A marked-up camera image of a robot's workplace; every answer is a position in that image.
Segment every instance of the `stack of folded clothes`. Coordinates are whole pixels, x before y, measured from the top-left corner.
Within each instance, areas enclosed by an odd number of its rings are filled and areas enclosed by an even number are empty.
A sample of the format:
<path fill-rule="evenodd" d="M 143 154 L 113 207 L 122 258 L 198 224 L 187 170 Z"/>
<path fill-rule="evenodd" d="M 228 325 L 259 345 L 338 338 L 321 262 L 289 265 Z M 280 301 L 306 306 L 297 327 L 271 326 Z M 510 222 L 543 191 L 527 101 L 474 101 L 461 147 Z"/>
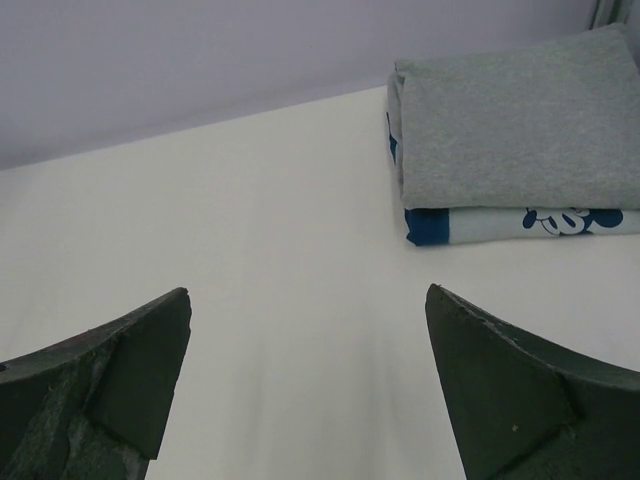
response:
<path fill-rule="evenodd" d="M 389 139 L 407 238 L 640 233 L 640 74 L 625 33 L 396 62 Z"/>

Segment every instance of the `white tabletop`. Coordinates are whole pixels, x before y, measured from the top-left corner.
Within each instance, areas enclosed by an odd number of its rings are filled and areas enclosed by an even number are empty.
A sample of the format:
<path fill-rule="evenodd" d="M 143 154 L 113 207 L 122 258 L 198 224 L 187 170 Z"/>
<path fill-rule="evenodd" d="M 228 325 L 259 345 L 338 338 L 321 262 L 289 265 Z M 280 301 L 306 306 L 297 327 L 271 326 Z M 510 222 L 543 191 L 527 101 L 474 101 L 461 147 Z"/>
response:
<path fill-rule="evenodd" d="M 189 288 L 150 480 L 463 479 L 429 284 L 640 370 L 640 237 L 417 249 L 384 89 L 0 172 L 0 357 Z"/>

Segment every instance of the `folded clothing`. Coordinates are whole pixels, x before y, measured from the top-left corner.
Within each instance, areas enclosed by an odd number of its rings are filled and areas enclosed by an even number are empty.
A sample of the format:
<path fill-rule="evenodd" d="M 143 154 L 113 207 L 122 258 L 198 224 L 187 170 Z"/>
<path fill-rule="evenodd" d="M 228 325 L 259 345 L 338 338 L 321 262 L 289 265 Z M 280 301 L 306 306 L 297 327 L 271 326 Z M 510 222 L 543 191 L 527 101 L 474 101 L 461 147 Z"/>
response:
<path fill-rule="evenodd" d="M 640 75 L 622 26 L 400 60 L 389 118 L 407 209 L 640 209 Z"/>
<path fill-rule="evenodd" d="M 394 162 L 398 142 L 389 133 Z M 406 210 L 407 240 L 432 246 L 515 238 L 640 233 L 640 211 L 544 208 L 417 208 Z"/>

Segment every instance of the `mickey mouse graphic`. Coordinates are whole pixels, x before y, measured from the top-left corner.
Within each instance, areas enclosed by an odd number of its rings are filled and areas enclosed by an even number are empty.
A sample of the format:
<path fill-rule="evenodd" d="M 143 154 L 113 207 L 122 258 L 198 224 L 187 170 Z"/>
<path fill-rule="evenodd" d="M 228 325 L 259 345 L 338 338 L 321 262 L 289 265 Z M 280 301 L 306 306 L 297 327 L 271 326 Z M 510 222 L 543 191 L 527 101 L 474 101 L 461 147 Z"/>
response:
<path fill-rule="evenodd" d="M 530 229 L 539 222 L 550 235 L 584 235 L 592 233 L 589 227 L 593 223 L 604 228 L 614 228 L 620 225 L 622 220 L 623 214 L 620 210 L 527 208 L 522 226 Z"/>

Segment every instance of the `gray folded shirt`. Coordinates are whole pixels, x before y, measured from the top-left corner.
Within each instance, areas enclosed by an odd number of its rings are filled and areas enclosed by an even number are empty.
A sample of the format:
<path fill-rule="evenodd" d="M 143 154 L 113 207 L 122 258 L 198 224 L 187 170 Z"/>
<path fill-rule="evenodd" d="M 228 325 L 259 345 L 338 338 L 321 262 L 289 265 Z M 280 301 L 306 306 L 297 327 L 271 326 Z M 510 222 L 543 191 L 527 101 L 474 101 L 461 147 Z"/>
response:
<path fill-rule="evenodd" d="M 405 208 L 640 208 L 640 75 L 614 25 L 535 47 L 396 63 Z"/>

